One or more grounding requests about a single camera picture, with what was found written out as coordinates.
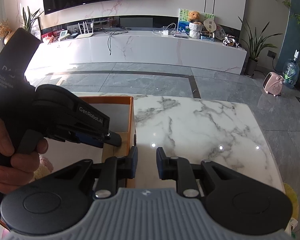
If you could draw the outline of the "person's left hand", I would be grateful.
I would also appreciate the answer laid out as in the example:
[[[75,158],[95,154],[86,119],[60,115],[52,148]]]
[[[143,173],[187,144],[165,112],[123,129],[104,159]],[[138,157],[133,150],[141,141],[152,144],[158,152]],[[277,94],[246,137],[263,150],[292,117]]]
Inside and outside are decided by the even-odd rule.
[[[15,153],[5,124],[0,119],[0,153],[11,158],[10,167],[0,166],[0,192],[9,194],[28,184],[39,167],[39,156],[46,153],[48,147],[47,140],[41,139],[30,154]]]

